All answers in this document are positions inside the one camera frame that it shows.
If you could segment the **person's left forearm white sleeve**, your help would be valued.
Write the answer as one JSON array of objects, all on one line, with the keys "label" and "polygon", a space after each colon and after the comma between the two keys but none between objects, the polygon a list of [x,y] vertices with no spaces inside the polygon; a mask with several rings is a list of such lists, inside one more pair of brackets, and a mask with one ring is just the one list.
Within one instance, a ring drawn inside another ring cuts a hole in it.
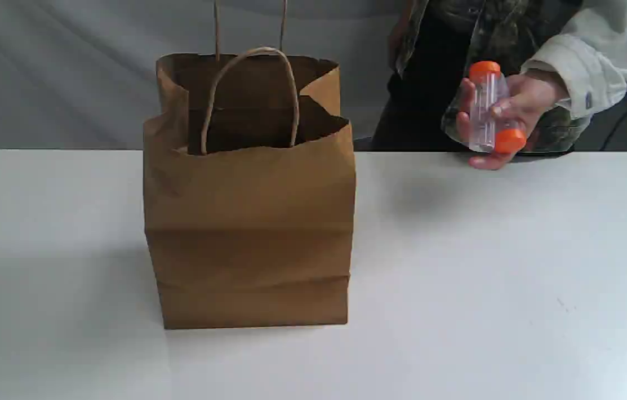
[{"label": "person's left forearm white sleeve", "polygon": [[567,96],[557,105],[573,119],[614,106],[627,90],[627,1],[585,1],[521,70],[558,74]]}]

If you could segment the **person's left hand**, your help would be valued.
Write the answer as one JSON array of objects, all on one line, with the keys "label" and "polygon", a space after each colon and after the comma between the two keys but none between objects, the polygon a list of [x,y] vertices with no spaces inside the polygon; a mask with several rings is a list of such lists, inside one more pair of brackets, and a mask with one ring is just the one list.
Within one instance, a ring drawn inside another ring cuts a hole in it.
[{"label": "person's left hand", "polygon": [[[532,134],[540,117],[569,94],[565,83],[557,73],[528,70],[520,75],[507,78],[509,97],[492,107],[491,116],[500,121],[516,121],[526,136]],[[456,114],[456,131],[459,137],[466,137],[472,125],[468,114],[474,99],[475,86],[468,78],[461,81]]]}]

